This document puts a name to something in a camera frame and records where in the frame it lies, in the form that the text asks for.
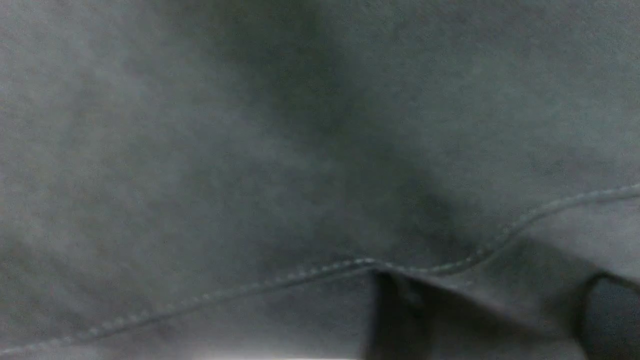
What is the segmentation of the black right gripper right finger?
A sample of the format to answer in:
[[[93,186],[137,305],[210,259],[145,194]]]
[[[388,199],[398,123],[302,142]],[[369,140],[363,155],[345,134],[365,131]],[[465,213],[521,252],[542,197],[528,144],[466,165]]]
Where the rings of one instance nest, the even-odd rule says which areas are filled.
[[[640,358],[637,283],[612,275],[589,281],[581,305],[580,345],[588,360]]]

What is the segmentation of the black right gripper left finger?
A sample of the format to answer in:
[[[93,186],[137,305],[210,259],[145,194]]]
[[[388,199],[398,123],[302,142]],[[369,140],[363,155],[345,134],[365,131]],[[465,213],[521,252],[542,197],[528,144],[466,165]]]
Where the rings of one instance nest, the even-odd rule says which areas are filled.
[[[434,301],[420,282],[391,272],[374,273],[373,320],[364,347],[366,360],[430,358]]]

